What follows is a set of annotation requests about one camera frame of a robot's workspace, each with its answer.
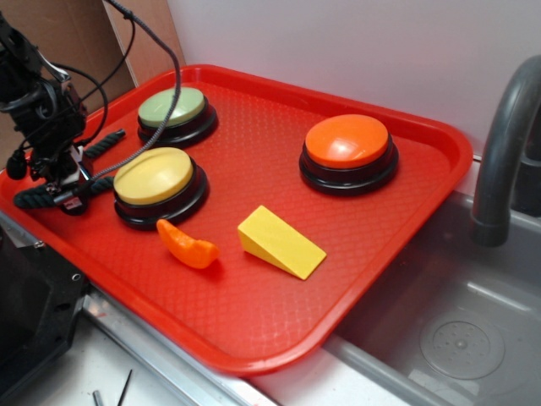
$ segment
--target white wall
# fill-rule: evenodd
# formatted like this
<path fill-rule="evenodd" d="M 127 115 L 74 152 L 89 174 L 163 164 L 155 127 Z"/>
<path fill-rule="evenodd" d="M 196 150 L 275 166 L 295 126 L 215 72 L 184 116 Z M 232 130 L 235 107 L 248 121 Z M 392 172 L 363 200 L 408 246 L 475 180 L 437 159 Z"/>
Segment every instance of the white wall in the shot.
<path fill-rule="evenodd" d="M 539 0 L 168 0 L 187 63 L 212 63 L 454 125 L 481 153 Z"/>

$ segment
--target gray faucet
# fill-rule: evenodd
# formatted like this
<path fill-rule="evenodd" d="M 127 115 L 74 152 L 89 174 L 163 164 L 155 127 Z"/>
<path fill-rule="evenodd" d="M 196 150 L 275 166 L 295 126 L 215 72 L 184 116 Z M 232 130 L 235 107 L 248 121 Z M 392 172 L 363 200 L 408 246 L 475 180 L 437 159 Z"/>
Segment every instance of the gray faucet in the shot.
<path fill-rule="evenodd" d="M 484 147 L 470 235 L 495 247 L 507 240 L 510 208 L 541 216 L 541 55 L 513 74 Z"/>

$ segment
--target orange plastic piece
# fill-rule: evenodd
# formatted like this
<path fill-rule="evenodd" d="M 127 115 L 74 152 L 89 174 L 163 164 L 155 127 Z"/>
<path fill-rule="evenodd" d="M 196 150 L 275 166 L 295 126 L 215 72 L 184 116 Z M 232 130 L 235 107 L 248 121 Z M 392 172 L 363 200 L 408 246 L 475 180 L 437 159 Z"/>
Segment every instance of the orange plastic piece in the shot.
<path fill-rule="evenodd" d="M 306 135 L 312 160 L 324 167 L 352 169 L 367 165 L 387 148 L 389 132 L 378 119 L 344 114 L 317 123 Z"/>
<path fill-rule="evenodd" d="M 213 243 L 191 238 L 168 220 L 161 218 L 157 221 L 156 227 L 163 244 L 179 261 L 187 266 L 204 269 L 220 254 L 220 250 Z"/>

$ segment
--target yellow triangular block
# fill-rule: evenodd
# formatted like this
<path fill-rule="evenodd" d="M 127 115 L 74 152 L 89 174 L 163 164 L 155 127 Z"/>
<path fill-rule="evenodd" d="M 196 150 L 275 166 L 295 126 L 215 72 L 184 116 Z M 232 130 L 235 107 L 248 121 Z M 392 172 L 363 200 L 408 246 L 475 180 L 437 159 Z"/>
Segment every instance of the yellow triangular block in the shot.
<path fill-rule="evenodd" d="M 238 226 L 246 252 L 305 280 L 326 253 L 264 206 Z"/>

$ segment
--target gray sink basin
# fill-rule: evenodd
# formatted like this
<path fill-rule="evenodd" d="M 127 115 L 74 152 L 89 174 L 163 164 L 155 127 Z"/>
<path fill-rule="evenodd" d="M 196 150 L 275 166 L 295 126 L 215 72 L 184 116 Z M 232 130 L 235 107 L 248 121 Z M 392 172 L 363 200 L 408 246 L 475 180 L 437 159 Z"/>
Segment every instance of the gray sink basin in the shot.
<path fill-rule="evenodd" d="M 471 204 L 453 194 L 326 347 L 410 404 L 540 404 L 541 222 L 513 213 L 509 241 L 482 248 Z"/>

